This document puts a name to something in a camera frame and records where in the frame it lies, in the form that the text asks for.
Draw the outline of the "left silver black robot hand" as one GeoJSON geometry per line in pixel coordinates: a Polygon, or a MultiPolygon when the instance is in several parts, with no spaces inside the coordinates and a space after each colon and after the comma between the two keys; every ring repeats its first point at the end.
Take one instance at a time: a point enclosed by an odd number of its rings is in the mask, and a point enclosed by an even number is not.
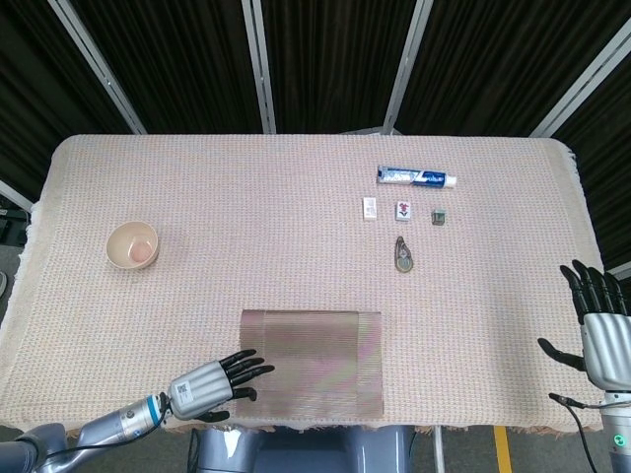
{"type": "Polygon", "coordinates": [[[254,402],[257,392],[248,383],[274,370],[254,349],[207,363],[172,381],[168,391],[171,412],[181,421],[223,422],[230,413],[215,409],[239,399],[254,402]]]}

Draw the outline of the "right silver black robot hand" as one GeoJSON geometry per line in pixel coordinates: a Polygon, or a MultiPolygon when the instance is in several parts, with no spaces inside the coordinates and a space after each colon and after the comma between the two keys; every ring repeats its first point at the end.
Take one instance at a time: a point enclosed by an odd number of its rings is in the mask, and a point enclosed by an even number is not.
{"type": "Polygon", "coordinates": [[[618,280],[575,259],[560,272],[568,283],[580,328],[583,352],[574,355],[547,339],[538,346],[553,361],[587,375],[602,391],[630,390],[630,303],[618,280]]]}

